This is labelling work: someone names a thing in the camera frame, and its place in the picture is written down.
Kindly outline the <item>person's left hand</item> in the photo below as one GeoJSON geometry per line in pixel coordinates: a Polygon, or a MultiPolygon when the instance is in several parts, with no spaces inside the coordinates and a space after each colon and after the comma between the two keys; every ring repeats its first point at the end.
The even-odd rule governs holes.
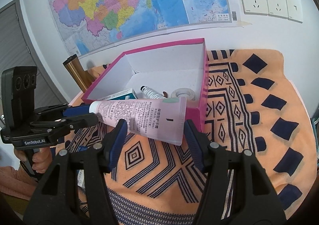
{"type": "MultiPolygon", "coordinates": [[[[22,150],[14,149],[14,154],[20,161],[27,161],[27,157],[22,150]]],[[[52,162],[50,147],[40,148],[39,152],[33,155],[32,161],[32,169],[37,173],[44,174],[52,162]]]]}

